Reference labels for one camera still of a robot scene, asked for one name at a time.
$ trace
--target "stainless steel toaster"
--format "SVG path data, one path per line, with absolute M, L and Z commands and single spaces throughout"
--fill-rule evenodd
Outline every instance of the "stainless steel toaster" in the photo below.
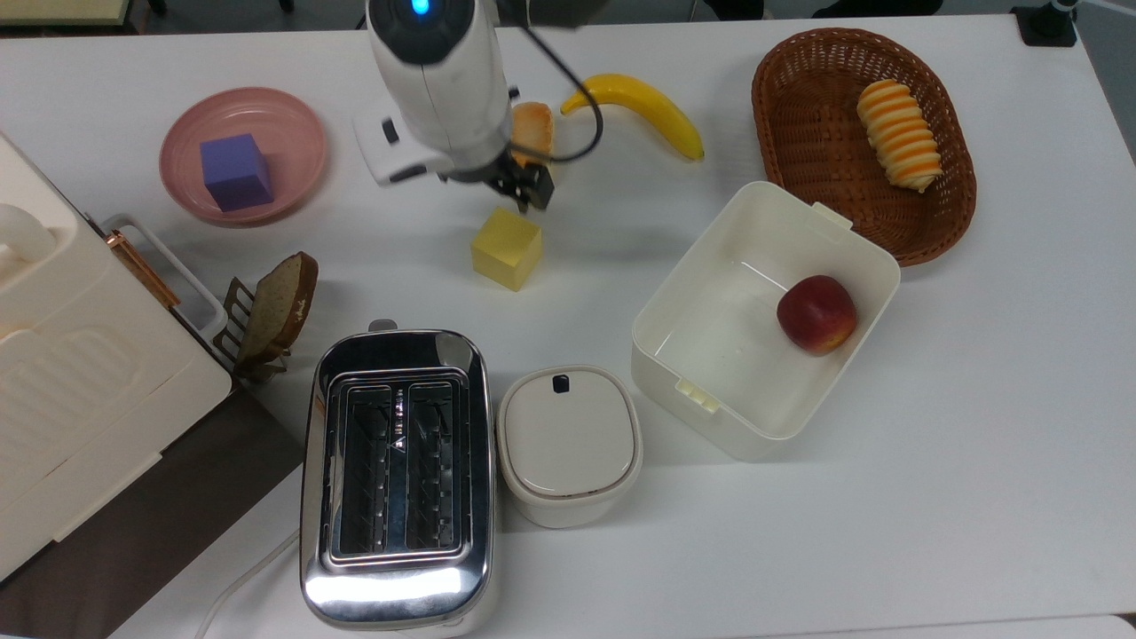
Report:
M 493 420 L 481 354 L 446 331 L 340 341 L 316 367 L 300 578 L 331 625 L 456 637 L 495 606 Z

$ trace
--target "container lid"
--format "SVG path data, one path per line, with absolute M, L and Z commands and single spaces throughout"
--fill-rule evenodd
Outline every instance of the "container lid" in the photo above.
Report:
M 634 410 L 619 381 L 601 368 L 566 366 L 521 379 L 501 406 L 507 476 L 549 498 L 616 487 L 640 455 Z

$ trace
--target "yellow cube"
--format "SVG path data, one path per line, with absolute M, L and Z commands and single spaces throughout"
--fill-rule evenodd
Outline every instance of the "yellow cube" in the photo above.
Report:
M 541 260 L 541 227 L 498 208 L 469 243 L 474 271 L 519 291 Z

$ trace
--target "power cord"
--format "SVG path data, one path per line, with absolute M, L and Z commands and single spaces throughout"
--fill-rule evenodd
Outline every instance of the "power cord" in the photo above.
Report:
M 287 550 L 290 546 L 295 543 L 296 539 L 300 539 L 300 529 L 295 529 L 295 532 L 290 534 L 287 539 L 281 542 L 281 545 L 277 546 L 272 553 L 266 555 L 264 559 L 260 559 L 259 564 L 249 569 L 249 572 L 242 574 L 240 578 L 237 578 L 236 581 L 229 584 L 229 587 L 226 588 L 225 591 L 217 597 L 217 600 L 214 601 L 212 607 L 209 608 L 209 613 L 206 614 L 206 619 L 201 620 L 201 625 L 198 626 L 198 633 L 193 636 L 193 639 L 204 639 L 206 632 L 209 632 L 209 626 L 212 624 L 214 617 L 216 617 L 217 613 L 220 612 L 220 608 L 222 606 L 225 605 L 225 601 L 227 601 L 228 598 L 232 597 L 234 592 L 240 590 L 242 586 L 248 583 L 249 580 L 251 580 L 253 576 L 257 576 L 257 574 L 259 574 L 260 571 L 268 567 L 268 564 L 272 564 L 274 561 L 276 561 L 276 557 L 283 555 L 284 550 Z
M 592 96 L 592 92 L 587 90 L 587 86 L 584 86 L 584 83 L 580 82 L 579 77 L 577 77 L 576 74 L 573 73 L 570 68 L 568 68 L 568 65 L 565 64 L 565 61 L 561 60 L 560 57 L 557 56 L 554 51 L 552 51 L 552 48 L 549 47 L 549 44 L 544 42 L 544 40 L 541 39 L 541 36 L 536 35 L 536 32 L 534 32 L 525 20 L 521 20 L 517 16 L 517 14 L 513 13 L 512 7 L 509 6 L 509 0 L 496 0 L 496 5 L 501 10 L 508 14 L 509 17 L 511 17 L 515 23 L 517 23 L 520 30 L 525 32 L 525 35 L 527 35 L 528 39 L 533 41 L 533 44 L 536 44 L 536 48 L 540 49 L 541 52 L 543 52 L 544 56 L 549 58 L 549 60 L 552 61 L 552 64 L 556 65 L 558 69 L 560 69 L 560 73 L 563 74 L 568 80 L 570 80 L 574 85 L 576 85 L 576 90 L 583 93 L 584 98 L 587 99 L 588 106 L 592 107 L 592 115 L 595 117 L 595 135 L 592 136 L 592 141 L 588 142 L 586 147 L 574 153 L 569 153 L 567 156 L 550 156 L 548 153 L 542 153 L 541 151 L 537 151 L 535 149 L 529 149 L 527 147 L 524 147 L 521 144 L 515 144 L 512 142 L 509 143 L 509 149 L 520 153 L 525 153 L 526 156 L 529 157 L 534 157 L 544 163 L 569 163 L 573 160 L 577 160 L 586 156 L 587 153 L 591 153 L 592 150 L 595 149 L 596 144 L 600 143 L 600 138 L 603 136 L 603 114 L 600 113 L 600 105 L 599 102 L 595 101 L 595 97 Z M 525 8 L 526 8 L 525 17 L 528 18 L 527 1 Z

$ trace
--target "red apple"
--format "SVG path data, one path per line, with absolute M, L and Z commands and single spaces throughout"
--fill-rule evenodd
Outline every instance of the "red apple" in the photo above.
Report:
M 840 282 L 813 275 L 785 291 L 777 322 L 793 343 L 812 355 L 827 355 L 855 330 L 855 305 Z

